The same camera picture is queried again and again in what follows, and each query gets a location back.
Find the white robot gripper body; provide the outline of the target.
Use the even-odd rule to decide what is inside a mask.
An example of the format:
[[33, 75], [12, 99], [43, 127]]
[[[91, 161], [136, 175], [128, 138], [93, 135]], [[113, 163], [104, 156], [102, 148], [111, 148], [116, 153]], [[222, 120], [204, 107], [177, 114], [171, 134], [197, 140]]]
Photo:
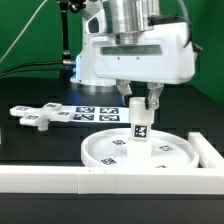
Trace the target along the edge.
[[136, 45], [118, 46], [109, 35], [90, 41], [91, 63], [97, 77], [179, 84], [195, 73], [192, 43], [187, 42], [185, 22], [156, 25], [141, 32]]

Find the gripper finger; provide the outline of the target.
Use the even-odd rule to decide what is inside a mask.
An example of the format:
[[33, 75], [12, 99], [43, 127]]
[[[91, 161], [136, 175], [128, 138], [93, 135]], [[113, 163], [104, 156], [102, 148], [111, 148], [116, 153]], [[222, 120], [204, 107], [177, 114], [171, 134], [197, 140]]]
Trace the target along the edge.
[[145, 108], [147, 110], [156, 110], [159, 108], [159, 97], [163, 91], [164, 85], [161, 83], [148, 83], [148, 96], [145, 98]]
[[129, 99], [132, 97], [132, 90], [130, 88], [130, 81], [129, 80], [117, 80], [116, 86], [119, 93], [122, 96], [122, 101], [124, 104], [129, 103]]

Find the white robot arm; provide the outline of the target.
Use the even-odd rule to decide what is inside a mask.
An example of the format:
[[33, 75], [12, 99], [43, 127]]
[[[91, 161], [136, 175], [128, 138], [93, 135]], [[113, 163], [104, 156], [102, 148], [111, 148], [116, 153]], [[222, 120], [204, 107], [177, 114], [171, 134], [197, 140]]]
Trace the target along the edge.
[[132, 97], [130, 83], [145, 82], [146, 107], [157, 109], [166, 84], [193, 77], [200, 51], [186, 5], [176, 1], [180, 15], [163, 15], [160, 0], [87, 0], [71, 82], [93, 92], [116, 88], [124, 104]]

